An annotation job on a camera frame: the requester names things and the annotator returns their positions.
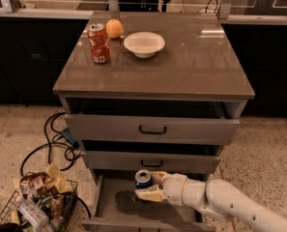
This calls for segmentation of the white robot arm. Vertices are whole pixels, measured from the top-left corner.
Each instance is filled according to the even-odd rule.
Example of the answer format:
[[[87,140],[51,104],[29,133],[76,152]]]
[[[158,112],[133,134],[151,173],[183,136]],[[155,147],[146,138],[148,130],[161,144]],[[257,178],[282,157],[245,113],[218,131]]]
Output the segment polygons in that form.
[[[215,218],[239,218],[258,232],[287,232],[287,218],[256,203],[221,179],[201,182],[188,176],[141,169],[135,173],[135,194],[141,200],[187,206]]]

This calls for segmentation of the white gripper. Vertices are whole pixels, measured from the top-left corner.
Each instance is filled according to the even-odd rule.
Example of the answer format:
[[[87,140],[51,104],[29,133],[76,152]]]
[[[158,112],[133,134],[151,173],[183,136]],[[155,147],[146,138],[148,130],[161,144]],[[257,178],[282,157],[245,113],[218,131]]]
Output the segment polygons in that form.
[[[166,199],[170,204],[183,205],[183,188],[187,176],[182,174],[171,174],[165,171],[152,171],[151,176],[154,184],[149,188],[141,188],[135,191],[139,199],[162,202]]]

